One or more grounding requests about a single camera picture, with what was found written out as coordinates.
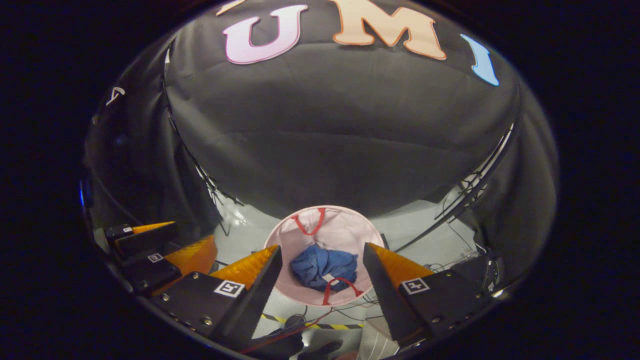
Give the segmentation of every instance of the blue cloth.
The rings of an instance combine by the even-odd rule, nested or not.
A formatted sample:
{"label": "blue cloth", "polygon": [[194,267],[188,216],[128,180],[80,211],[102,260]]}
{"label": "blue cloth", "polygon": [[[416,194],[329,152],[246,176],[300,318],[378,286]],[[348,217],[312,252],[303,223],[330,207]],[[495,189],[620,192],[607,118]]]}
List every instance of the blue cloth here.
{"label": "blue cloth", "polygon": [[[356,261],[358,255],[346,251],[326,250],[314,244],[291,261],[291,271],[302,285],[324,293],[327,281],[322,278],[326,274],[343,277],[351,283],[356,281]],[[349,287],[344,281],[334,281],[331,290],[340,291]]]}

